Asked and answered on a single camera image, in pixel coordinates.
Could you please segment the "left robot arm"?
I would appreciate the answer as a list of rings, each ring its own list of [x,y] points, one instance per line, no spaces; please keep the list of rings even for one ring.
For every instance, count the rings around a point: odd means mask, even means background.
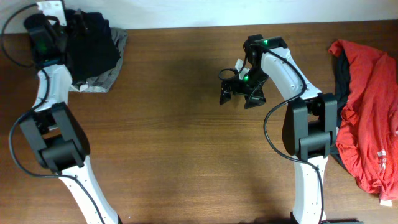
[[[68,107],[72,76],[67,36],[58,16],[44,13],[24,21],[38,68],[39,89],[33,107],[17,121],[44,179],[58,179],[70,191],[87,223],[120,223],[96,180],[88,138]]]

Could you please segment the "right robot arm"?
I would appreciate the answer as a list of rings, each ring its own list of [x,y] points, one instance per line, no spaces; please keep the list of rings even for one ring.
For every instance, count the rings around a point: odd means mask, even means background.
[[[270,146],[294,164],[295,202],[290,218],[292,223],[326,223],[323,183],[328,155],[336,141],[336,99],[311,84],[283,38],[251,35],[243,49],[245,58],[231,68],[233,76],[221,79],[220,104],[232,95],[242,95],[244,108],[261,106],[266,102],[262,87],[268,80],[274,82],[283,101],[267,113],[263,129],[266,141],[271,142],[268,120],[277,109],[286,108],[282,127],[286,151]]]

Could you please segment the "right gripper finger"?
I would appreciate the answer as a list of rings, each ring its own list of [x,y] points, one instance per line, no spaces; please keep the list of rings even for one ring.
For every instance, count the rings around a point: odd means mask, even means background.
[[[221,82],[221,93],[220,93],[220,100],[219,104],[223,105],[231,99],[231,87],[230,84],[222,81]]]
[[[257,90],[253,93],[253,95],[249,94],[246,95],[244,98],[246,100],[244,104],[245,109],[262,106],[266,103],[266,98],[262,90]]]

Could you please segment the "black polo shirt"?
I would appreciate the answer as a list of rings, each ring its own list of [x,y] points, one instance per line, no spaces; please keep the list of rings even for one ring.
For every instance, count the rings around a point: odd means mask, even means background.
[[[67,44],[68,69],[74,84],[115,67],[120,59],[112,38],[71,38]]]

